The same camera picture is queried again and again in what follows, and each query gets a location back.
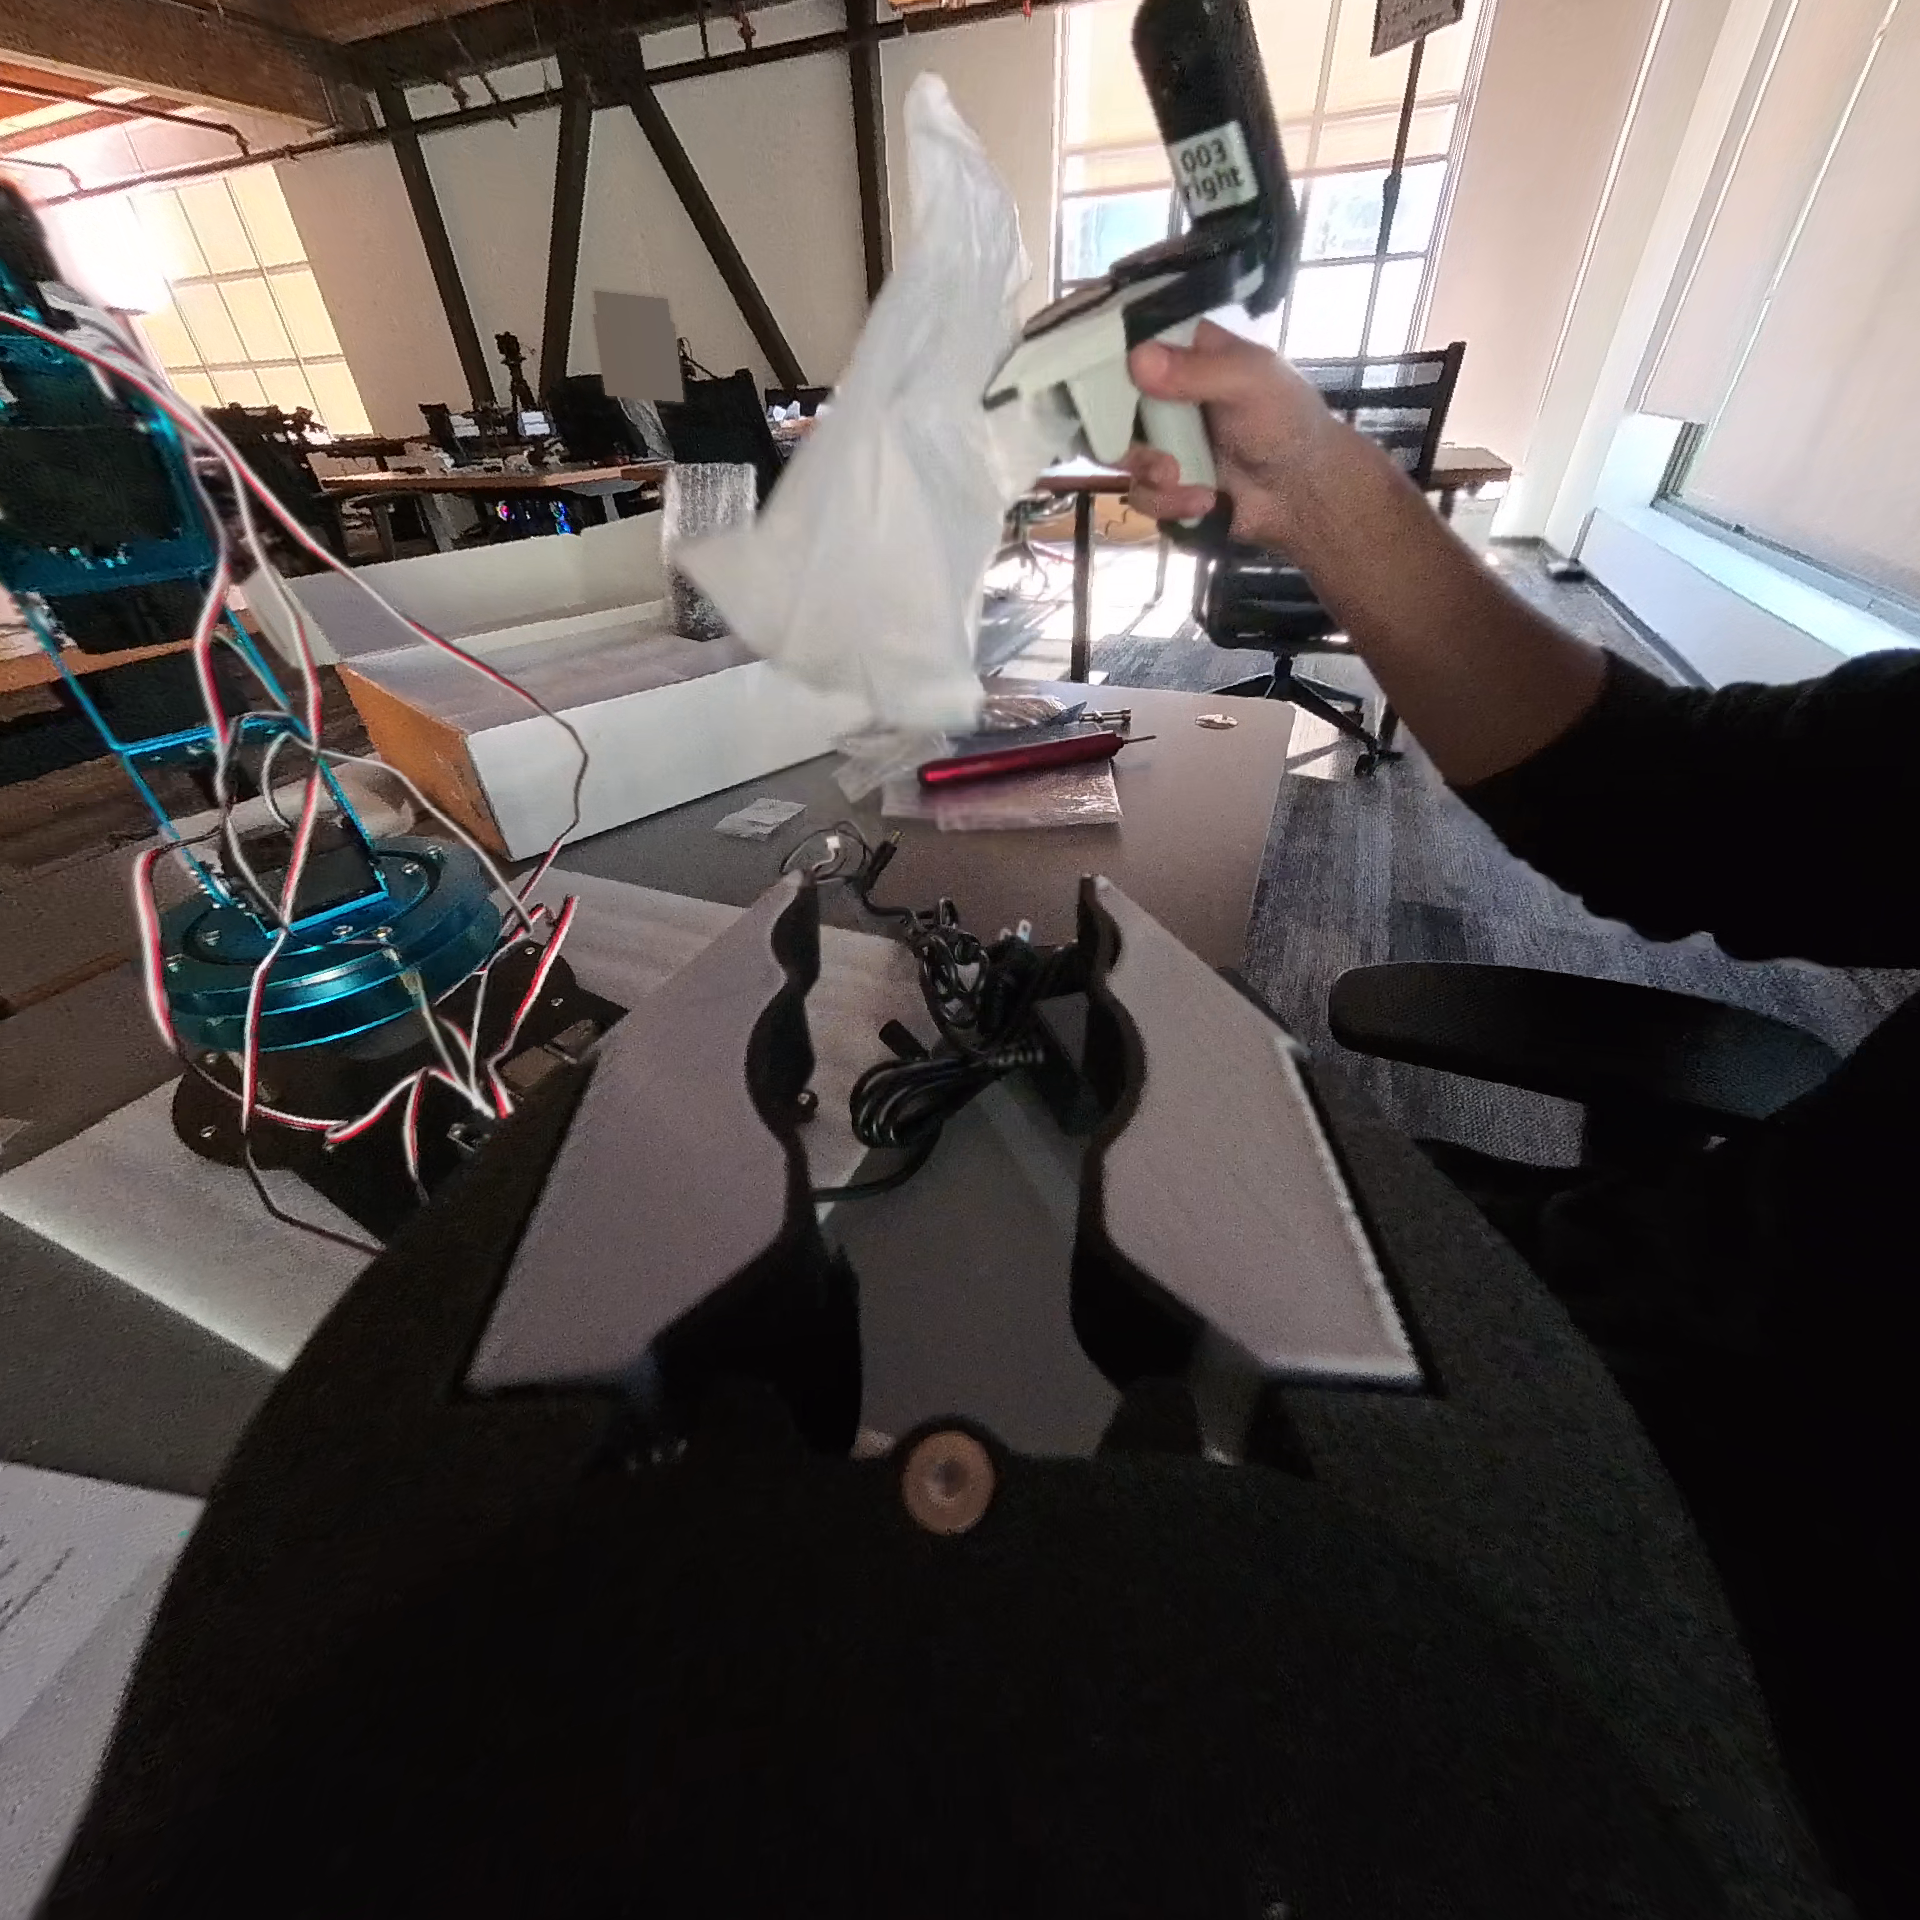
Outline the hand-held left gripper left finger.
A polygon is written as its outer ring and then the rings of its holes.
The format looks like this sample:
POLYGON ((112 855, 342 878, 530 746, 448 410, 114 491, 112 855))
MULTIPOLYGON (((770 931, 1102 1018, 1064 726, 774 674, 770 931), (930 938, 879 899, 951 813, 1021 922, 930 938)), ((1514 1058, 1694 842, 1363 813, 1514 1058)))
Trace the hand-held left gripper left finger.
POLYGON ((588 1058, 466 1384, 636 1384, 664 1341, 813 1226, 801 1097, 820 893, 786 874, 588 1058))

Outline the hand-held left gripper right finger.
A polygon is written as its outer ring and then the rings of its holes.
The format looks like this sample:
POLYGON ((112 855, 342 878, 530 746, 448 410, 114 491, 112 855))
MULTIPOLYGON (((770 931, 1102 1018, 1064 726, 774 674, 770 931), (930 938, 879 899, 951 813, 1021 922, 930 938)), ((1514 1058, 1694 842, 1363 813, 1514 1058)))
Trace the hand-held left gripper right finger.
POLYGON ((1076 891, 1092 1001, 1071 1323, 1113 1384, 1422 1386, 1418 1341, 1304 1049, 1113 878, 1076 891))

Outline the white plastic bag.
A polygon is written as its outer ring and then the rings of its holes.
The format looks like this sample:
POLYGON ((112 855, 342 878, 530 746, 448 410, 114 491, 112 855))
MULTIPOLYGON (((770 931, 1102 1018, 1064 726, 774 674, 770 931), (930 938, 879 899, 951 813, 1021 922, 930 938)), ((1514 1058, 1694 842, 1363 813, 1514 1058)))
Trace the white plastic bag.
POLYGON ((703 568, 758 659, 851 726, 972 732, 976 636, 1001 517, 1029 485, 984 393, 1018 337, 1018 205, 936 76, 900 107, 912 227, 825 418, 754 525, 703 568))

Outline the black power adapter with cable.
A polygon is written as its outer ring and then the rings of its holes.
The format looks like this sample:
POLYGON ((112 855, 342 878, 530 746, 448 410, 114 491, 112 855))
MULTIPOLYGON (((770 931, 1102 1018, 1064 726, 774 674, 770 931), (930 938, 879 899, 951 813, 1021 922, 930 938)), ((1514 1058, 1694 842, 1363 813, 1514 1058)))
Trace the black power adapter with cable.
POLYGON ((912 950, 934 1040, 900 1023, 882 1027, 882 1060, 849 1090, 851 1140, 888 1160, 882 1173, 813 1189, 813 1203, 879 1197, 913 1180, 984 1090, 1036 1078, 1067 1113, 1092 1103, 1083 1071, 1067 1065, 1071 1009, 1083 1009, 1092 944, 1038 944, 1029 925, 972 932, 957 904, 888 908, 862 891, 862 908, 897 925, 912 950))

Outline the cardboard box with foam insert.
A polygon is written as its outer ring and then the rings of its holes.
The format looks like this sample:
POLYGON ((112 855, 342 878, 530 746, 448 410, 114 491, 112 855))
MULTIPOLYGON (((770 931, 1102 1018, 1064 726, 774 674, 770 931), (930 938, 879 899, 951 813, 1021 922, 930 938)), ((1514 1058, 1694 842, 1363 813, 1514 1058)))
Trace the cardboard box with foam insert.
POLYGON ((661 520, 288 583, 377 755, 530 858, 837 752, 851 713, 669 627, 661 520))

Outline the person's right forearm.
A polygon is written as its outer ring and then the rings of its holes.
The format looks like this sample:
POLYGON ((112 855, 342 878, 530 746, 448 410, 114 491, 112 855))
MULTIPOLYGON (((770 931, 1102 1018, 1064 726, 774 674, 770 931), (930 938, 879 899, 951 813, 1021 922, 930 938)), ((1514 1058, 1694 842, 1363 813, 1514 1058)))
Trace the person's right forearm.
POLYGON ((1435 767, 1591 915, 1918 968, 1918 648, 1675 684, 1550 622, 1391 472, 1317 533, 1300 557, 1435 767))

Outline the grey desk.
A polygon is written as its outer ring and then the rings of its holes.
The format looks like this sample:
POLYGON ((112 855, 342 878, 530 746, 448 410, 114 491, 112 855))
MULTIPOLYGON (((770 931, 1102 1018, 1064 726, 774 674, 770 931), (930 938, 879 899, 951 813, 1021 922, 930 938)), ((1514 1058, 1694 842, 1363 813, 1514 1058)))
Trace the grey desk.
MULTIPOLYGON (((942 833, 903 827, 894 885, 957 899, 972 925, 1071 925, 1080 873, 1104 873, 1214 965, 1246 950, 1284 787, 1289 721, 1203 732, 1206 698, 1121 688, 1156 741, 1116 765, 1111 829, 942 833)), ((3 865, 3 1173, 177 1087, 131 931, 131 848, 51 869, 3 865)), ((204 1498, 285 1369, 162 1310, 63 1243, 3 1217, 3 1464, 204 1498)))

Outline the wood-edged desk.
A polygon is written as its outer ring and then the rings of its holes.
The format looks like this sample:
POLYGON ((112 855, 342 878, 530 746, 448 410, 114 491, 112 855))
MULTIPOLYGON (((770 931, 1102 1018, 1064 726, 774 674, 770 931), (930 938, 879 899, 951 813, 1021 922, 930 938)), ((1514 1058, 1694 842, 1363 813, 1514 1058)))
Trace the wood-edged desk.
POLYGON ((373 517, 382 561, 404 557, 395 534, 395 504, 416 499, 431 553, 462 543, 530 534, 580 534, 619 517, 619 499, 639 510, 661 505, 661 485, 673 459, 559 464, 559 467, 448 467, 431 472, 361 470, 319 472, 331 499, 373 517))

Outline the person's right hand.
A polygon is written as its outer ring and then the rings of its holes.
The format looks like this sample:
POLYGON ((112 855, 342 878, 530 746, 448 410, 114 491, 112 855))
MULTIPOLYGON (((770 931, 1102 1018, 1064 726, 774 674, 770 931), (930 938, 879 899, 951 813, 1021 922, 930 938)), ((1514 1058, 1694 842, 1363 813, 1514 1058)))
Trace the person's right hand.
POLYGON ((1214 479, 1189 484, 1171 454, 1136 444, 1124 470, 1141 511, 1203 520, 1229 496, 1230 534, 1304 568, 1332 609, 1371 619, 1383 607, 1403 470, 1378 444, 1277 351, 1209 321, 1189 346, 1141 344, 1128 364, 1141 399, 1198 408, 1214 467, 1214 479))

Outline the red screwdriver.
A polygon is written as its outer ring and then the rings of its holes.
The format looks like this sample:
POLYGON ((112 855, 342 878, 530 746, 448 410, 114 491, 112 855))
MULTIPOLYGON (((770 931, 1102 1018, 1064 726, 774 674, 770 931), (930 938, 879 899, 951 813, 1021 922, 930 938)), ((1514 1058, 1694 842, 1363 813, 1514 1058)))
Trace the red screwdriver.
POLYGON ((1156 741, 1152 732, 1064 732, 1058 738, 1021 738, 1013 744, 981 746, 971 755, 934 758, 918 767, 918 787, 923 793, 948 793, 967 784, 1036 778, 1067 767, 1104 767, 1128 746, 1156 741))

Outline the bubble wrap parts bag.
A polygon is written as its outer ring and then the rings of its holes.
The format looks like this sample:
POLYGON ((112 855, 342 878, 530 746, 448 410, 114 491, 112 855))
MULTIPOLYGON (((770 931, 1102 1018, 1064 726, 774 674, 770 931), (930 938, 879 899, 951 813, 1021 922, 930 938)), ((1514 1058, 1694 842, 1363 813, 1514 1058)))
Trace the bubble wrap parts bag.
POLYGON ((733 622, 704 587, 715 549, 762 511, 764 470, 748 459, 676 459, 664 475, 661 556, 669 627, 685 641, 724 641, 733 622))

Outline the pile of clear plastic bags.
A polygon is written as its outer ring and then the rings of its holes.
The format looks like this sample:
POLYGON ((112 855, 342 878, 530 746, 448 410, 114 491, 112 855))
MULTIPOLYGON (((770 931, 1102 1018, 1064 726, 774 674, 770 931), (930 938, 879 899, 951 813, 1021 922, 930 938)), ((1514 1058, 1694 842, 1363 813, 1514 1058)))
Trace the pile of clear plastic bags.
POLYGON ((869 801, 886 820, 927 821, 948 833, 972 829, 1104 829, 1121 821, 1113 765, 1067 767, 1036 778, 967 784, 959 789, 922 789, 918 767, 1021 738, 1064 732, 1130 732, 1130 708, 1096 708, 1045 688, 998 688, 981 703, 972 732, 886 732, 838 734, 837 784, 849 801, 869 801))

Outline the white foam sheet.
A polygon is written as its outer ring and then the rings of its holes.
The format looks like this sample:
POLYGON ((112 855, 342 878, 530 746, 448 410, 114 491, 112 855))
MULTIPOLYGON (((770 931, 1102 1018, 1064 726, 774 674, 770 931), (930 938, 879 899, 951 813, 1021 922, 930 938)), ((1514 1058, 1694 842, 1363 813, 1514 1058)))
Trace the white foam sheet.
MULTIPOLYGON (((543 893, 577 893, 561 955, 586 988, 627 1009, 739 922, 736 904, 590 874, 545 881, 543 893)), ((275 1197, 356 1243, 275 1222, 246 1173, 179 1143, 169 1103, 162 1083, 3 1173, 3 1217, 285 1369, 367 1270, 373 1238, 288 1173, 272 1173, 275 1197)))

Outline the printed instruction booklet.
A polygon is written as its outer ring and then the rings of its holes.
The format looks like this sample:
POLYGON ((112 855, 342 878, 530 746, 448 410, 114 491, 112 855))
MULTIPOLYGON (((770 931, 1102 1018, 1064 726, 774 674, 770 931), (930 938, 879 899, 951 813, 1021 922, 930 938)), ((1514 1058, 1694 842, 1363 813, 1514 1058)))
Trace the printed instruction booklet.
POLYGON ((204 1498, 3 1465, 3 1915, 28 1915, 95 1788, 204 1498))

